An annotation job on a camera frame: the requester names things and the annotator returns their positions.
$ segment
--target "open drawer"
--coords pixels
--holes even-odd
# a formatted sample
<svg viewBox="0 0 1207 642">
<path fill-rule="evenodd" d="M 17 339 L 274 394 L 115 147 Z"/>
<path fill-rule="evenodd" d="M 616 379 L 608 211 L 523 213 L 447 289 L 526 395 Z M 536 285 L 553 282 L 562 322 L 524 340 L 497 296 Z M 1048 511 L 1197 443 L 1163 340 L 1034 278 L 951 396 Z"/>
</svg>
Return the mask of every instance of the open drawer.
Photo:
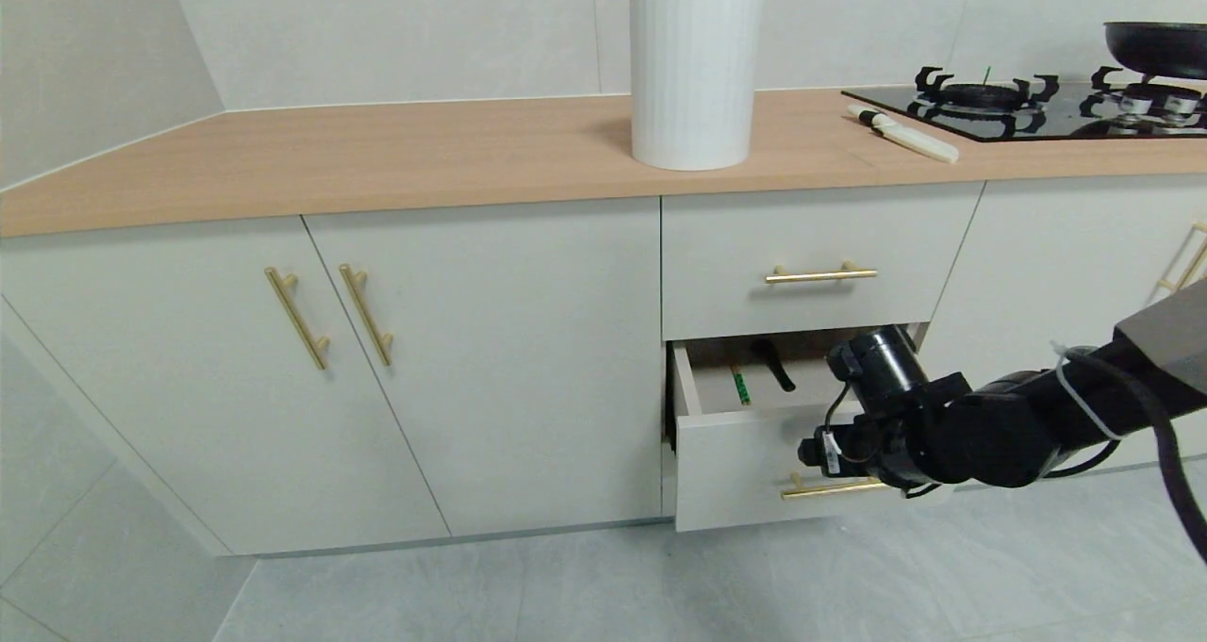
<svg viewBox="0 0 1207 642">
<path fill-rule="evenodd" d="M 826 352 L 859 332 L 815 329 L 671 344 L 676 466 L 666 482 L 674 490 L 664 496 L 675 500 L 677 531 L 928 504 L 950 496 L 944 488 L 906 501 L 875 479 L 828 479 L 797 460 L 800 440 L 822 425 L 842 387 L 826 366 Z M 751 351 L 758 338 L 776 346 L 794 391 L 786 392 Z M 735 370 L 750 404 L 742 404 Z M 849 397 L 833 422 L 851 422 L 858 413 L 859 403 Z"/>
</svg>

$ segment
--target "gray tiled floor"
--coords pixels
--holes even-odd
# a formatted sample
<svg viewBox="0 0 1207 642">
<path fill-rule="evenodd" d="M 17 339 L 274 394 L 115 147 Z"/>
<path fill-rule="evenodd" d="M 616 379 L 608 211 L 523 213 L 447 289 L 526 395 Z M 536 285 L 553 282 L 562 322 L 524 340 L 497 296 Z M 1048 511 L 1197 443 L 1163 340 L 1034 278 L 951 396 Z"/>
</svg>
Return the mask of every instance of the gray tiled floor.
<svg viewBox="0 0 1207 642">
<path fill-rule="evenodd" d="M 1191 463 L 1207 504 L 1207 461 Z M 1207 566 L 1153 468 L 906 513 L 264 560 L 217 642 L 1182 642 Z"/>
</svg>

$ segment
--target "label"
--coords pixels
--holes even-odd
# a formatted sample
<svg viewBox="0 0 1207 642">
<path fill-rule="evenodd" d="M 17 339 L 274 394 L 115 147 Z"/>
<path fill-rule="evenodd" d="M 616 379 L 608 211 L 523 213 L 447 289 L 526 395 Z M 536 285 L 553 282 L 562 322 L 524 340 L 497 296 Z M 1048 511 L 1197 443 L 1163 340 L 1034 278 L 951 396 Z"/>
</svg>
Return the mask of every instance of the label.
<svg viewBox="0 0 1207 642">
<path fill-rule="evenodd" d="M 826 469 L 830 474 L 838 474 L 842 469 L 838 462 L 838 457 L 842 450 L 838 448 L 838 442 L 834 440 L 833 432 L 826 431 L 822 433 L 822 448 L 826 449 Z"/>
</svg>

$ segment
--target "kitchen cabinet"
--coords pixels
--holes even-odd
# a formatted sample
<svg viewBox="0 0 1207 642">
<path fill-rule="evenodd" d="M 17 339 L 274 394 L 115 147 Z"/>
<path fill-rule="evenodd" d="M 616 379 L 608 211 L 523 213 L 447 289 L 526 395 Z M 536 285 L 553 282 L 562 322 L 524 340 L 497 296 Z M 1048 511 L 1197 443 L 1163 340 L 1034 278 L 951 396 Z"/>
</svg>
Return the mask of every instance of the kitchen cabinet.
<svg viewBox="0 0 1207 642">
<path fill-rule="evenodd" d="M 298 217 L 5 239 L 4 268 L 17 314 L 233 553 L 448 536 Z"/>
<path fill-rule="evenodd" d="M 752 356 L 750 338 L 671 344 L 677 467 L 666 483 L 675 498 L 677 531 L 917 508 L 947 500 L 950 488 L 905 500 L 876 480 L 829 479 L 798 460 L 800 440 L 814 436 L 841 391 L 826 352 L 857 333 L 827 329 L 762 337 L 777 348 L 792 391 Z M 849 397 L 834 422 L 849 424 L 859 412 L 858 401 Z"/>
<path fill-rule="evenodd" d="M 1205 220 L 1203 175 L 987 183 L 921 349 L 927 373 L 960 370 L 979 387 L 1051 368 L 1049 342 L 1108 343 L 1116 322 L 1168 296 L 1158 282 L 1190 267 Z M 1207 454 L 1207 414 L 1174 425 L 1183 454 Z M 1147 431 L 1103 467 L 1155 460 Z"/>
<path fill-rule="evenodd" d="M 929 320 L 981 185 L 669 195 L 663 338 Z"/>
<path fill-rule="evenodd" d="M 454 536 L 659 514 L 659 199 L 305 222 Z"/>
</svg>

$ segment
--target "black glass cooktop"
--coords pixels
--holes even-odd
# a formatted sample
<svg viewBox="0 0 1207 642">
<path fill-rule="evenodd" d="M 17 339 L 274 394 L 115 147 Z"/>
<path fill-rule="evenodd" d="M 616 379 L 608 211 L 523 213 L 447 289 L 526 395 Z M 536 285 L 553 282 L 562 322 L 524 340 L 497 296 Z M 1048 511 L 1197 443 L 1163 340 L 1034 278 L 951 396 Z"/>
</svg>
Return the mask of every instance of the black glass cooktop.
<svg viewBox="0 0 1207 642">
<path fill-rule="evenodd" d="M 1118 78 L 1103 66 L 1090 82 L 1036 75 L 1008 84 L 949 83 L 923 66 L 915 87 L 850 88 L 845 95 L 980 142 L 1207 136 L 1203 88 Z"/>
</svg>

